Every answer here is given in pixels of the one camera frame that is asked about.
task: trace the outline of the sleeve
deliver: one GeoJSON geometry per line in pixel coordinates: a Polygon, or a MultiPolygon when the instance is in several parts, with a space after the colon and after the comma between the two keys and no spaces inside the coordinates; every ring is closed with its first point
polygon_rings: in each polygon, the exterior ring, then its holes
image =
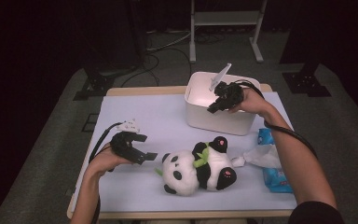
{"type": "Polygon", "coordinates": [[[343,224],[338,210],[327,203],[304,202],[299,204],[289,217],[289,224],[335,223],[343,224]]]}

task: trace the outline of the human arm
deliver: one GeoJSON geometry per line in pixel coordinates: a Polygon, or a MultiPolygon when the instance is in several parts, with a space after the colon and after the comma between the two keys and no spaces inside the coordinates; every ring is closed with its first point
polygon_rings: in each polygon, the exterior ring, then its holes
{"type": "Polygon", "coordinates": [[[83,174],[80,191],[71,223],[90,224],[99,200],[99,181],[106,171],[124,163],[131,163],[113,153],[106,144],[100,153],[91,161],[83,174]]]}
{"type": "MultiPolygon", "coordinates": [[[[251,89],[243,89],[243,101],[230,108],[229,112],[234,113],[238,110],[258,114],[271,125],[290,129],[279,111],[251,89]]],[[[293,188],[297,204],[317,201],[337,208],[334,193],[322,166],[311,151],[287,133],[273,129],[271,132],[283,171],[293,188]]]]}

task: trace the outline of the white tag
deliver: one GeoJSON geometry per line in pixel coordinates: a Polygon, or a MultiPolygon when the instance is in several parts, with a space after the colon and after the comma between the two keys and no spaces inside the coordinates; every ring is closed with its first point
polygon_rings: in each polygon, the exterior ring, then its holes
{"type": "Polygon", "coordinates": [[[227,66],[223,68],[223,70],[212,79],[212,83],[211,83],[211,87],[209,88],[209,91],[213,91],[214,88],[216,88],[216,86],[223,79],[223,76],[227,73],[230,67],[231,67],[231,63],[228,63],[227,66]]]}
{"type": "Polygon", "coordinates": [[[138,133],[140,131],[135,119],[125,121],[116,127],[117,130],[129,133],[138,133]]]}

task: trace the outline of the forearm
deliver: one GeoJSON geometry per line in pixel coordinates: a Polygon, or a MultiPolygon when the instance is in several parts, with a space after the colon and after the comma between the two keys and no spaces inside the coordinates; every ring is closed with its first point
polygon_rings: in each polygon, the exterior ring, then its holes
{"type": "Polygon", "coordinates": [[[86,170],[71,223],[91,223],[98,203],[100,178],[101,174],[86,170]]]}
{"type": "MultiPolygon", "coordinates": [[[[263,111],[262,117],[271,125],[290,129],[281,114],[272,105],[263,111]]],[[[311,153],[299,140],[287,133],[272,130],[283,171],[294,190],[297,203],[319,201],[337,207],[324,171],[311,153]]]]}

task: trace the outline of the dark background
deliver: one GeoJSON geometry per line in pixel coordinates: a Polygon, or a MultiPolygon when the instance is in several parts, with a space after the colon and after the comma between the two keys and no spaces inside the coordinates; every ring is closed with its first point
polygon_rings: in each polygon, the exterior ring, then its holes
{"type": "MultiPolygon", "coordinates": [[[[89,62],[127,65],[109,54],[118,48],[108,41],[117,31],[109,32],[101,14],[95,14],[125,2],[0,0],[0,204],[72,74],[89,62]]],[[[258,4],[198,0],[196,9],[252,9],[258,4]]],[[[146,30],[188,29],[189,6],[189,0],[140,1],[139,16],[146,30]]],[[[358,1],[269,0],[262,29],[289,28],[281,63],[303,63],[317,49],[321,62],[358,104],[358,1]]],[[[129,44],[123,50],[135,52],[137,47],[129,44]]]]}

